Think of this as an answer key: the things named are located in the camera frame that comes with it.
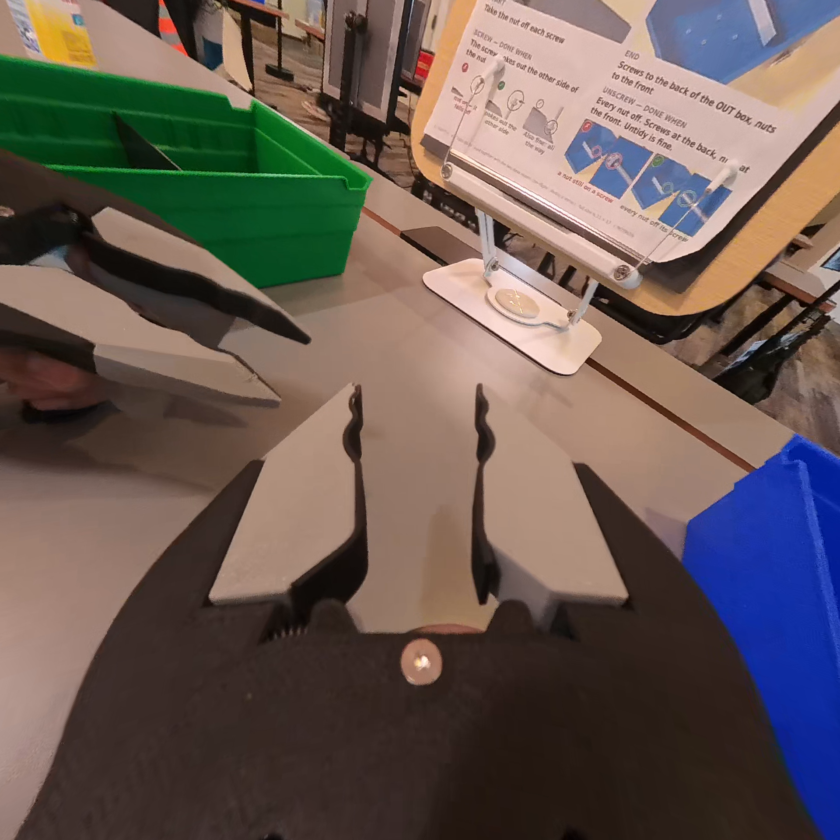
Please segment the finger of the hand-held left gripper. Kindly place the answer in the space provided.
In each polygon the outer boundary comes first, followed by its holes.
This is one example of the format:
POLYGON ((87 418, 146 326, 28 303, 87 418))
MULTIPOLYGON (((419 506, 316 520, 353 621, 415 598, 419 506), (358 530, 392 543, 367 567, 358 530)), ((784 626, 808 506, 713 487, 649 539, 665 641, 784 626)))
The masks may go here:
POLYGON ((141 317, 68 271, 2 266, 1 340, 120 385, 193 400, 278 406, 280 397, 233 355, 141 317))
POLYGON ((310 335, 277 303, 205 248, 106 207, 80 234, 82 275, 141 316, 210 350, 238 333, 307 345, 310 335))

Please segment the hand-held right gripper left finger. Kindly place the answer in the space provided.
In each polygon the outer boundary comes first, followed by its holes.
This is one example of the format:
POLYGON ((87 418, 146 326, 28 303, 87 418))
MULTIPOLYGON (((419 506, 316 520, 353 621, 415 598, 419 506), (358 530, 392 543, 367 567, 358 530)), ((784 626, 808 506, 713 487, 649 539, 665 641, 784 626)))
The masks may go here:
POLYGON ((260 462, 209 592, 216 605, 346 603, 368 570, 361 387, 347 384, 260 462))

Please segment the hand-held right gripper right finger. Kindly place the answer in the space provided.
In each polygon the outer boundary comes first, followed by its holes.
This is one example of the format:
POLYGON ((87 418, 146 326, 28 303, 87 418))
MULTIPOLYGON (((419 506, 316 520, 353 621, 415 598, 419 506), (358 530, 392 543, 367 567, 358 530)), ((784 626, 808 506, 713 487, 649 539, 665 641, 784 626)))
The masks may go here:
POLYGON ((623 606, 627 587, 571 457, 484 384, 475 429, 478 603, 521 602, 536 625, 551 625, 565 603, 623 606))

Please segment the green plastic bin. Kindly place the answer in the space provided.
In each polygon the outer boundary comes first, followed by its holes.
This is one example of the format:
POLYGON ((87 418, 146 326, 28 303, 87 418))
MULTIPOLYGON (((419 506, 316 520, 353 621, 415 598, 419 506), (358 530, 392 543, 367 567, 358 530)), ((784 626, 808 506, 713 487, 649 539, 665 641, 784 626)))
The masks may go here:
POLYGON ((341 274, 369 187, 214 187, 191 176, 126 171, 76 177, 147 208, 259 288, 341 274))

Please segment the person's left hand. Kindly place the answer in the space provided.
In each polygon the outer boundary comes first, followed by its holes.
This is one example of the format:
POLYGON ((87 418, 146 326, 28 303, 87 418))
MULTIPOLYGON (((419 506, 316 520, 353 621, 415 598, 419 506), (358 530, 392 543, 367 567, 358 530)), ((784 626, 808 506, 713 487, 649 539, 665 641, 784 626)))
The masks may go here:
POLYGON ((39 411, 79 410, 110 398, 96 374, 30 350, 1 350, 1 381, 8 394, 39 411))

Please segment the black bin divider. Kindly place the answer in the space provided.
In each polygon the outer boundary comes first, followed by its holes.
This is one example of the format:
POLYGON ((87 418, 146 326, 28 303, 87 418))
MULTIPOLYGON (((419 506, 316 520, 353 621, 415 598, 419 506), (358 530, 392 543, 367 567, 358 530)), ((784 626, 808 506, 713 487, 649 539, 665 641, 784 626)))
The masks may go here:
POLYGON ((127 161, 135 170, 179 172, 181 168, 116 112, 112 113, 127 161))

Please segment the white document stand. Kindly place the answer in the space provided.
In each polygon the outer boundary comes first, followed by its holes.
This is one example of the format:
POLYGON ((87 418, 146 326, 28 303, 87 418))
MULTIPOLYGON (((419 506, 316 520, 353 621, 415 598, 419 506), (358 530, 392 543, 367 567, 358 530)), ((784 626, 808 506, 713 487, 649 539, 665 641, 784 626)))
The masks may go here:
POLYGON ((572 375, 601 334, 584 320, 598 286, 666 317, 704 314, 738 294, 838 193, 829 156, 838 151, 838 104, 717 235, 675 259, 629 254, 589 228, 477 177, 450 150, 422 139, 455 50, 477 2, 453 2, 416 111, 413 151, 426 178, 477 212, 481 259, 433 269, 427 289, 557 375, 572 375))

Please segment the yellow label wipes bottle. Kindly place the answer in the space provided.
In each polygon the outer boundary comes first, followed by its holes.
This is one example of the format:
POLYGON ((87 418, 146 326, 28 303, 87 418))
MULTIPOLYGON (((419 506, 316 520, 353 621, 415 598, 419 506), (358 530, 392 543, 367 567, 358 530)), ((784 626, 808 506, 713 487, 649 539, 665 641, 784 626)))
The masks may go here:
POLYGON ((27 57, 97 69, 98 60, 78 1, 2 1, 27 57))

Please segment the orange striped traffic cone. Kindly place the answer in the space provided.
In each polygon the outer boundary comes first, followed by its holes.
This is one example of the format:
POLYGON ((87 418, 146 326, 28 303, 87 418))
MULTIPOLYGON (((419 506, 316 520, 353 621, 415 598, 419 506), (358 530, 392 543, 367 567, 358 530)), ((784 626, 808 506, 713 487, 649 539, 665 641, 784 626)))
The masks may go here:
POLYGON ((158 5, 158 28, 161 39, 167 45, 174 48, 180 54, 188 56, 187 50, 184 47, 182 39, 175 26, 175 22, 173 21, 165 1, 163 0, 160 0, 158 5))

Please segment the blue plastic bin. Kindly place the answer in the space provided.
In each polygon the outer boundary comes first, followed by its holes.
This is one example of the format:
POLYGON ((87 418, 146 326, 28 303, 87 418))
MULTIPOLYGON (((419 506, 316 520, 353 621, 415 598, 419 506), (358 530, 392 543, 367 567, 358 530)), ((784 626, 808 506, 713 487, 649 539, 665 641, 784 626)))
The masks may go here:
POLYGON ((684 566, 761 694, 793 783, 839 838, 839 460, 795 436, 687 526, 684 566))

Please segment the grey panel on stand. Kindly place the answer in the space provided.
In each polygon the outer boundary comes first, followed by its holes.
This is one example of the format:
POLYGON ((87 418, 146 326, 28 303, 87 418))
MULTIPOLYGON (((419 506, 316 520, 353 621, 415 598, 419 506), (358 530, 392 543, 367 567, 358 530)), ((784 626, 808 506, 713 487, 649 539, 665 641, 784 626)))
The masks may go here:
POLYGON ((345 150, 360 138, 354 161, 381 172, 385 138, 408 133, 397 118, 400 90, 420 91, 414 71, 432 3, 425 1, 327 2, 322 99, 330 117, 329 142, 345 150))

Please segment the printed instruction sheet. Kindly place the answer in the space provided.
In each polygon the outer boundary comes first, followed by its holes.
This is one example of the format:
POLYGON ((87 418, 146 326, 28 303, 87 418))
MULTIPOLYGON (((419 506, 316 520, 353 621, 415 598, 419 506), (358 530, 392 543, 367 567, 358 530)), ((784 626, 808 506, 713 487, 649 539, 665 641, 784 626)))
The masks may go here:
POLYGON ((477 2, 429 153, 629 254, 703 247, 838 104, 838 1, 477 2))

